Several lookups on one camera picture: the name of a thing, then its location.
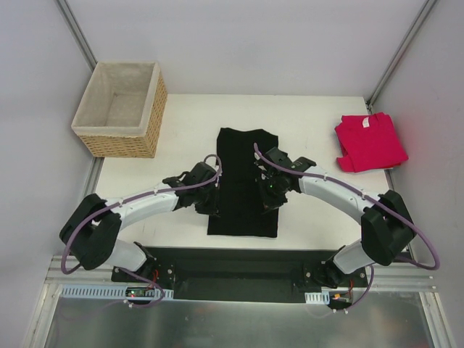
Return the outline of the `red t shirt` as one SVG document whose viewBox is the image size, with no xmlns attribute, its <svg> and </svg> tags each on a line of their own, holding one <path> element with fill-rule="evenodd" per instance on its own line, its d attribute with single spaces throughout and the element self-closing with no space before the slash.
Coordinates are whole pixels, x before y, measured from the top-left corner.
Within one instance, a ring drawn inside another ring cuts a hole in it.
<svg viewBox="0 0 464 348">
<path fill-rule="evenodd" d="M 344 115 L 334 130 L 341 148 L 336 161 L 344 172 L 388 169 L 409 159 L 392 119 L 383 112 Z"/>
</svg>

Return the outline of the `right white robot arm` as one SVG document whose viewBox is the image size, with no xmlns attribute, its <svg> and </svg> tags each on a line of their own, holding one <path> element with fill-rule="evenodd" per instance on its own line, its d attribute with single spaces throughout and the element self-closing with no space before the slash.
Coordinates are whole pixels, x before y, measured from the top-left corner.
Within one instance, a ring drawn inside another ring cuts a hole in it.
<svg viewBox="0 0 464 348">
<path fill-rule="evenodd" d="M 361 237 L 342 246 L 322 265 L 312 270 L 313 282 L 335 289 L 352 274 L 375 263 L 388 266 L 415 238 L 412 219 L 402 197 L 395 191 L 369 196 L 362 189 L 331 177 L 306 157 L 291 161 L 288 154 L 273 147 L 262 154 L 254 151 L 260 176 L 264 211 L 277 210 L 291 191 L 315 197 L 350 216 L 360 225 Z"/>
</svg>

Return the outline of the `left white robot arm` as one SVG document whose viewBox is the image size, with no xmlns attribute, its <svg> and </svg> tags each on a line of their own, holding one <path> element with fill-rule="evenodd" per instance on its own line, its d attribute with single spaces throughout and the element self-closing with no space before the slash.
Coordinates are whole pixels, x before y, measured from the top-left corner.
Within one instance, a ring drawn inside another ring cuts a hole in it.
<svg viewBox="0 0 464 348">
<path fill-rule="evenodd" d="M 93 193 L 85 196 L 59 233 L 65 246 L 61 269 L 64 274 L 76 268 L 66 266 L 72 255 L 77 267 L 94 270 L 103 264 L 148 281 L 155 272 L 156 261 L 140 243 L 126 242 L 119 234 L 129 226 L 154 215 L 175 212 L 190 206 L 206 215 L 215 212 L 214 198 L 222 169 L 198 162 L 190 171 L 165 178 L 154 188 L 133 196 L 112 199 Z"/>
</svg>

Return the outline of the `wicker basket with liner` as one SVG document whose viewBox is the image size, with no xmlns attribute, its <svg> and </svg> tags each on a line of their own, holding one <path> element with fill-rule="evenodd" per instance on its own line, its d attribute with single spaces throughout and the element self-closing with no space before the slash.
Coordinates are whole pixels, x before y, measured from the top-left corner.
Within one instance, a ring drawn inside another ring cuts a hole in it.
<svg viewBox="0 0 464 348">
<path fill-rule="evenodd" d="M 98 62 L 72 130 L 94 157 L 153 158 L 166 103 L 157 62 Z"/>
</svg>

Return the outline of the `black t shirt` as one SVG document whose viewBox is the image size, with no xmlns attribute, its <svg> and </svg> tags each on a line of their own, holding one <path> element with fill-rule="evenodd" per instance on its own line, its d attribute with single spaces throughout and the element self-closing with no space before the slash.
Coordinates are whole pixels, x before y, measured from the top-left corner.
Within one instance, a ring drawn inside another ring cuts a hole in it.
<svg viewBox="0 0 464 348">
<path fill-rule="evenodd" d="M 265 211 L 257 183 L 260 169 L 254 163 L 255 144 L 265 152 L 278 146 L 278 137 L 263 129 L 220 129 L 216 146 L 223 169 L 218 190 L 219 215 L 209 218 L 208 235 L 277 237 L 278 211 Z"/>
</svg>

